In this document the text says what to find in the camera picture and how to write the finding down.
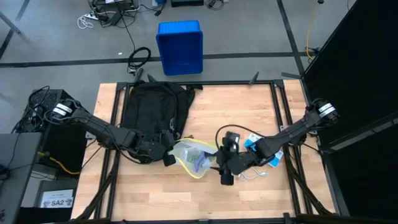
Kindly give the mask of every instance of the blue bin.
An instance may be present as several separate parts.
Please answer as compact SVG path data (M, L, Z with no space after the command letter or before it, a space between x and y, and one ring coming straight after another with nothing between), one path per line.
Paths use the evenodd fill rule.
M198 21L161 22L156 41L165 75L203 71L203 32Z

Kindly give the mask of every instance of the concrete floor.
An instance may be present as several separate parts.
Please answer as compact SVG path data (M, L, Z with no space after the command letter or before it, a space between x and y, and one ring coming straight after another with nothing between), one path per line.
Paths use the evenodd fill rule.
M220 11L205 6L171 8L168 4L159 17L152 12L139 13L129 30L137 47L150 48L155 57L159 56L155 41L158 23L183 20L200 22L205 55L292 52L278 1L284 5L297 49L304 56L316 0L229 0ZM141 4L150 6L150 0L141 0ZM10 63L127 58L132 44L126 30L118 27L101 28L90 21L94 29L79 29L76 20L90 11L84 0L0 0L0 10L23 33L12 35L0 50L0 132L12 129L35 88L50 85L65 89L93 111L100 83L133 81L125 63L5 68ZM315 19L310 47L322 47L347 12L347 0L325 1ZM0 21L0 45L7 35L9 28ZM306 57L298 62L308 66ZM203 73L176 77L165 76L160 62L149 62L144 70L144 74L168 81L249 80L257 71L259 79L272 80L283 78L281 72L299 72L294 57L209 59L204 60Z

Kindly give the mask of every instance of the wooden tabletop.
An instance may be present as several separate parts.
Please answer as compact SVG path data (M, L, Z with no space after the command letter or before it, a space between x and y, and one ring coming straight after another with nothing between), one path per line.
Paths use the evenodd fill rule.
M302 118L305 101L299 81L285 80L285 89L293 121ZM116 84L101 84L94 115L110 121ZM279 129L269 85L220 85L204 86L196 90L183 136L193 135L214 144L217 129L226 124L239 124L264 135L274 135ZM280 108L283 109L279 96ZM119 101L117 123L124 94ZM284 110L281 111L286 124ZM244 140L249 132L239 128L228 128L241 135ZM313 138L307 144L317 147ZM86 161L98 146L86 150ZM100 182L104 150L97 153L81 172L72 218L79 216L94 197ZM308 187L331 212L334 212L330 190L326 182L320 156L312 149L302 147L302 163ZM190 177L181 166L164 167L163 162L137 165L121 158L113 220L196 220L228 218L274 218L284 212L294 216L292 199L284 160L276 168L257 167L268 170L266 177L247 181L235 180L233 186L220 184L220 176L209 171L201 179ZM300 187L300 205L305 211ZM102 217L106 206L103 206Z

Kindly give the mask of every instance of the yellow cable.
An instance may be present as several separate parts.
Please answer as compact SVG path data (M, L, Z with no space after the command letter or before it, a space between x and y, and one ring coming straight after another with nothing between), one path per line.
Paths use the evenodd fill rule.
M188 141L193 141L193 142L197 142L197 143L202 143L202 144L205 144L205 145L207 145L209 147L212 147L212 148L217 150L217 147L215 145L208 144L207 142L204 142L204 141L201 141L201 140L197 140L197 139L192 139L192 138L181 138L181 139L175 140L175 142L179 142L179 141L182 141L182 140L188 140Z
M307 47L306 47L306 51L307 51L307 56L311 60L313 60L313 57L311 57L310 53L308 52L308 40L310 38L311 28L312 28L313 22L315 21L315 17L317 16L318 9L319 9L319 4L317 4L317 6L315 7L315 10L313 11L310 27L308 28L308 32L307 32Z
M44 153L43 153L43 152L37 152L37 154L40 155L40 156L44 156ZM72 171L69 171L60 161L58 161L58 160L56 160L56 159L54 159L54 158L52 158L52 157L50 157L50 160L56 162L56 163L57 163L65 172L67 172L68 174L71 174L71 175L78 175L78 174L80 174L80 172L72 172Z
M177 156L175 156L175 159L178 160L178 161L181 163L182 167L184 167L185 171L186 171L191 177L193 177L193 178L195 178L195 179L201 179L201 178L205 175L205 173L203 173L203 175L201 175L200 177L199 177L199 176L193 175L193 174L191 173L191 171L189 170L189 168L185 165L185 163L184 163L180 158L178 158Z
M212 147L212 148L214 148L214 149L217 149L217 147L214 146L214 145L208 144L207 142L204 142L204 141L201 141L201 140L192 139L192 138L182 138L182 139L176 140L176 142L179 142L179 141L182 141L182 140L188 140L188 141L193 141L193 142L202 143L202 144L205 144L205 145L207 145L207 146L210 146L210 147ZM178 158L177 156L174 156L174 157L175 157L176 160L179 161L179 163L181 163L182 167L185 169L185 171L186 171L191 177L193 177L193 178L195 178L195 179L201 179L201 178L205 175L205 173L203 173L203 175L201 175L201 176L195 176L194 174L191 173L191 171L189 170L189 168L187 167L187 165L185 165L185 163L184 163L184 161L182 161L182 159Z

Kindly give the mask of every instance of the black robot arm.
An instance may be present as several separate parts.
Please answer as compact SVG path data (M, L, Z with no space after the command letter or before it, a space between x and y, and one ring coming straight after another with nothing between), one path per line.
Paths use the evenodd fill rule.
M223 145L216 153L217 163L220 166L221 183L232 185L231 173L238 175L252 166L263 166L275 158L285 143L301 145L309 131L325 128L336 122L338 113L325 100L314 101L306 108L304 117L284 129L275 136L261 136L259 140L247 147L247 152L233 152L231 145L235 144L223 138Z
M51 111L51 122L65 125L80 125L94 136L99 144L108 149L127 151L130 156L145 164L163 159L166 166L175 163L173 156L167 154L172 147L172 135L163 135L162 144L145 141L142 132L135 129L118 128L93 116L78 101L67 99L59 102Z

